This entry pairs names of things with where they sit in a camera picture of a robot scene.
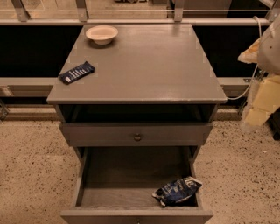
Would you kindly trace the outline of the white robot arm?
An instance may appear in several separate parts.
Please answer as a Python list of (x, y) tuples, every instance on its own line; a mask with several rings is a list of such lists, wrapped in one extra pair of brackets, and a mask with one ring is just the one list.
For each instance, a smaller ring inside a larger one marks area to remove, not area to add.
[(255, 63), (268, 74), (266, 78), (253, 80), (247, 105), (241, 115), (242, 128), (253, 131), (265, 124), (280, 108), (280, 15), (259, 39), (239, 55), (238, 60)]

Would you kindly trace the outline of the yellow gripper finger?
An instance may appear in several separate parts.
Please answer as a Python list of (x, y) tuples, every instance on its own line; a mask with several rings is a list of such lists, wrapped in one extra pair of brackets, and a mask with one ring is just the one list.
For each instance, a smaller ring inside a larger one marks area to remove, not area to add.
[(251, 63), (256, 64), (259, 45), (260, 45), (260, 39), (257, 39), (247, 50), (245, 50), (238, 56), (238, 60), (246, 64), (251, 64)]
[(241, 129), (254, 131), (261, 127), (280, 108), (280, 75), (269, 74), (253, 80), (247, 105), (241, 114)]

